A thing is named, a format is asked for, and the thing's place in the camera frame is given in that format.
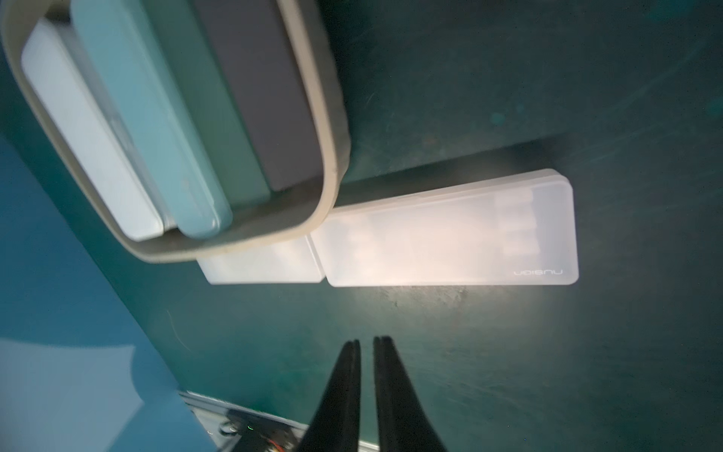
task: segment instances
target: dark green tabletop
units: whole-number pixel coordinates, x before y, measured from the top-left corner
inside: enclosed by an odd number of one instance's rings
[[[450,450],[723,450],[721,2],[322,10],[353,142],[341,199],[465,155],[495,155],[487,170],[546,162],[575,190],[580,280],[210,286],[195,263],[144,264],[104,229],[3,67],[3,133],[182,386],[308,422],[359,338],[362,437],[376,441],[372,337],[390,334]],[[472,160],[453,173],[472,177]]]

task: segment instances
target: plastic box lid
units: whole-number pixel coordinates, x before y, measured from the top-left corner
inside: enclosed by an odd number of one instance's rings
[[[572,284],[573,191],[553,170],[332,210],[312,232],[329,284]]]
[[[164,225],[138,177],[129,160],[136,151],[82,52],[70,25],[41,18],[23,49],[23,72],[123,232],[137,241],[160,236],[172,220]]]
[[[74,0],[75,30],[181,232],[202,239],[232,220],[140,0]]]

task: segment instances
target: light blue box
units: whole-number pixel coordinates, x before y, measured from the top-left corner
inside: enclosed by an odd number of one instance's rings
[[[74,0],[71,18],[181,232],[217,234],[232,214],[140,0]]]

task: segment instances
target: teal box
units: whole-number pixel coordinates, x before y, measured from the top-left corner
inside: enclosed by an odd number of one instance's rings
[[[74,0],[90,60],[181,232],[203,239],[233,218],[140,0]]]
[[[271,196],[226,81],[187,0],[142,0],[171,73],[232,207]]]

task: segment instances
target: frosted plastic lid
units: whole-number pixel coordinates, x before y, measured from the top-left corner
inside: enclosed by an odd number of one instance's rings
[[[324,270],[311,237],[198,260],[211,284],[318,283]]]
[[[332,210],[312,232],[329,284],[572,284],[570,182],[553,170]]]

